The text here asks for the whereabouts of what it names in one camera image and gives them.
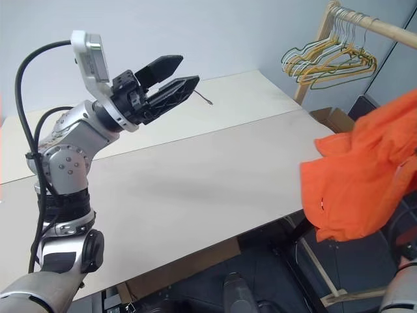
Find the floor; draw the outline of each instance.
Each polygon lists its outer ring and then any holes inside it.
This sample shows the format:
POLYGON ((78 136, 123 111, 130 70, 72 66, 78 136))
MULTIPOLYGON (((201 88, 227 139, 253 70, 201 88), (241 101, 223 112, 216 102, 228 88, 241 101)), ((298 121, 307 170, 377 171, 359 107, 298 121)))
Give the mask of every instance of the floor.
MULTIPOLYGON (((386 241, 376 233, 357 241, 317 243, 314 233, 306 236, 314 253, 336 285, 347 291, 361 291, 385 286, 395 273, 386 241)), ((329 294, 317 270, 306 257, 304 249, 297 245, 296 259, 314 285, 319 296, 329 294)), ((302 294, 281 261, 265 246, 245 250, 223 263, 217 264, 188 279, 154 293, 140 302, 137 308, 145 308, 163 299, 187 301, 192 312, 223 312, 222 284, 228 273, 239 272, 252 289, 255 299, 278 303, 287 312, 309 312, 302 294)), ((365 312, 379 306, 381 298, 345 302, 332 305, 330 313, 365 312)))

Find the orange cloth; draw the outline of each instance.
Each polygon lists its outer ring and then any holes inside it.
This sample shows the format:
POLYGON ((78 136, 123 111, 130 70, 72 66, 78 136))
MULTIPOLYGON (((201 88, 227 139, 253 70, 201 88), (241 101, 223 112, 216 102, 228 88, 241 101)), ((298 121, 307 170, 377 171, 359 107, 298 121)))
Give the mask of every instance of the orange cloth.
POLYGON ((315 140, 324 158, 302 163, 302 204, 317 241, 362 238, 417 189, 417 89, 315 140))

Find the cardboard box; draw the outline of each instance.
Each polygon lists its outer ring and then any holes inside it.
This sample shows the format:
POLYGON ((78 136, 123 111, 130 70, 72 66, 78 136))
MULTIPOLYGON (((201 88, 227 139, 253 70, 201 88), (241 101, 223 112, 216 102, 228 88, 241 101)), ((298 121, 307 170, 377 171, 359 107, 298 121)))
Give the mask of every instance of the cardboard box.
POLYGON ((197 251, 117 285, 122 303, 131 303, 240 254, 236 238, 197 251))
POLYGON ((318 121, 333 130, 334 132, 350 132, 353 129, 354 121, 341 109, 324 108, 311 111, 310 115, 318 121))

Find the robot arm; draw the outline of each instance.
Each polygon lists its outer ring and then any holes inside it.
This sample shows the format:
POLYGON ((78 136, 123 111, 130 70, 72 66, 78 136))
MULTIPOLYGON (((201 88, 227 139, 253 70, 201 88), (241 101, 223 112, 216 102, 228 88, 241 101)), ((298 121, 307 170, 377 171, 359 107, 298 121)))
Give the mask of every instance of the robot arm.
MULTIPOLYGON (((46 194, 37 252, 41 270, 0 293, 1 313, 66 312, 87 273, 103 262, 104 236, 93 229, 96 213, 90 208, 87 182, 95 154, 117 140, 121 131, 133 132, 185 101, 199 81, 198 76, 177 78, 148 97, 149 87, 170 77, 182 61, 180 55, 167 55, 135 74, 123 72, 110 87, 100 36, 74 31, 71 45, 96 101, 85 100, 62 114, 39 142, 43 175, 56 191, 46 194)), ((27 163, 39 174, 33 158, 27 163)), ((35 190, 40 197, 38 183, 35 190)))

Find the wall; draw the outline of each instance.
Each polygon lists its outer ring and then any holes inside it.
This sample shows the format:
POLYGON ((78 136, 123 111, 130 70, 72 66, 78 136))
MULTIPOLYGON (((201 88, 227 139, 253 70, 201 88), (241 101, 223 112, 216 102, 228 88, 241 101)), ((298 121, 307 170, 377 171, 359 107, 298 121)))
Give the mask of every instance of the wall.
MULTIPOLYGON (((407 30, 417 33, 417 12, 407 30)), ((366 95, 384 105, 417 87, 417 50, 396 44, 366 95)))
MULTIPOLYGON (((23 58, 43 44, 68 39, 73 29, 100 33, 109 74, 133 71, 159 55, 183 54, 177 75, 213 78, 260 68, 288 95, 296 84, 281 72, 282 54, 316 35, 327 0, 6 0, 1 2, 0 66, 3 116, 15 114, 14 76, 23 58)), ((403 25, 416 0, 346 0, 346 7, 403 25)), ((367 36, 369 51, 382 59, 389 40, 367 36)), ((308 94, 308 110, 348 110, 365 80, 308 94)), ((23 80, 27 110, 74 104, 91 98, 72 50, 41 55, 23 80)))

